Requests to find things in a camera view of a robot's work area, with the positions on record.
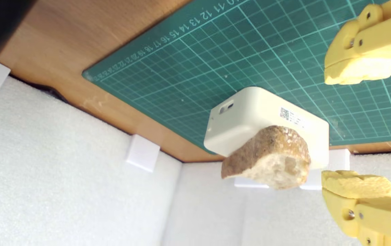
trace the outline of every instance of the wooden surface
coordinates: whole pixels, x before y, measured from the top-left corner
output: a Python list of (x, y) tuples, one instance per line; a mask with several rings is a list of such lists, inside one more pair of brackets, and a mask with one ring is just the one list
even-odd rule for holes
[[(73, 106), (161, 145), (183, 162), (222, 160), (82, 78), (81, 72), (146, 31), (189, 0), (38, 0), (0, 54), (24, 81), (58, 90)], [(391, 151), (391, 142), (347, 146)]]

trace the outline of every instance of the printed number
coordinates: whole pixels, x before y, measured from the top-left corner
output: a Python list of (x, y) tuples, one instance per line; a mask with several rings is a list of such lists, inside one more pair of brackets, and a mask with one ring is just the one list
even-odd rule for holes
[(144, 50), (147, 52), (151, 52), (151, 51), (153, 51), (153, 48), (150, 46), (146, 46), (146, 47), (144, 47)]
[(120, 67), (125, 67), (125, 63), (124, 63), (123, 61), (119, 61), (119, 62), (118, 62), (118, 65), (119, 65)]
[(167, 37), (167, 36), (161, 37), (161, 41), (164, 42), (164, 43), (167, 43), (169, 40), (170, 40), (170, 38)]
[(205, 11), (200, 13), (200, 16), (203, 18), (203, 20), (207, 20), (212, 17), (212, 14), (209, 11)]
[(214, 9), (217, 11), (217, 13), (219, 13), (220, 11), (223, 11), (223, 10), (224, 10), (224, 4), (219, 3), (219, 4), (218, 4), (218, 7), (217, 7), (217, 6), (214, 6)]
[(192, 26), (197, 26), (198, 24), (200, 24), (200, 20), (197, 19), (197, 18), (193, 18), (193, 19), (189, 20), (189, 23), (190, 23)]
[(135, 53), (133, 55), (130, 56), (133, 60), (137, 60), (139, 57), (138, 55)]
[(176, 30), (173, 30), (170, 32), (170, 36), (175, 39), (177, 36), (179, 36), (179, 32)]
[(159, 42), (159, 41), (154, 41), (153, 44), (154, 44), (155, 48), (159, 48), (161, 46), (161, 42)]
[(182, 31), (182, 32), (185, 32), (186, 30), (189, 30), (189, 27), (187, 25), (183, 25), (183, 26), (180, 26), (179, 29)]
[(140, 51), (138, 51), (138, 55), (139, 55), (139, 56), (144, 56), (144, 55), (145, 55), (145, 52), (144, 52), (143, 50), (140, 50)]

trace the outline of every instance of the white device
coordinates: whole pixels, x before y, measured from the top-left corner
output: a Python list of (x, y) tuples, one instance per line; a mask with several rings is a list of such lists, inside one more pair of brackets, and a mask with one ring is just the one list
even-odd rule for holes
[(211, 110), (204, 145), (227, 157), (272, 125), (294, 129), (305, 139), (310, 169), (328, 166), (329, 124), (260, 87), (244, 88)]

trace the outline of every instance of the piece of bread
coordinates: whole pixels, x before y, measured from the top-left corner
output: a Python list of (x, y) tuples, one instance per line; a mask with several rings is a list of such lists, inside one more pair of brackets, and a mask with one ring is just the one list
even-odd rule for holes
[(289, 189), (306, 182), (310, 163), (308, 145), (295, 130), (269, 126), (223, 161), (221, 177), (242, 176)]
[(391, 197), (391, 182), (388, 179), (359, 175), (354, 171), (322, 171), (322, 187), (346, 198)]

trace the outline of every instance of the grid lines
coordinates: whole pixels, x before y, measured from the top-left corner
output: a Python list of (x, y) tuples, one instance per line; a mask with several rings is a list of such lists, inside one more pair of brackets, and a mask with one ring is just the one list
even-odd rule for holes
[[(211, 18), (177, 29), (177, 38), (99, 80), (85, 78), (201, 148), (211, 108), (248, 86), (328, 121), (331, 145), (391, 141), (391, 77), (350, 86), (323, 78), (326, 51), (342, 25), (382, 1), (194, 0), (133, 43), (142, 47), (176, 23)], [(123, 61), (117, 53), (86, 72)]]

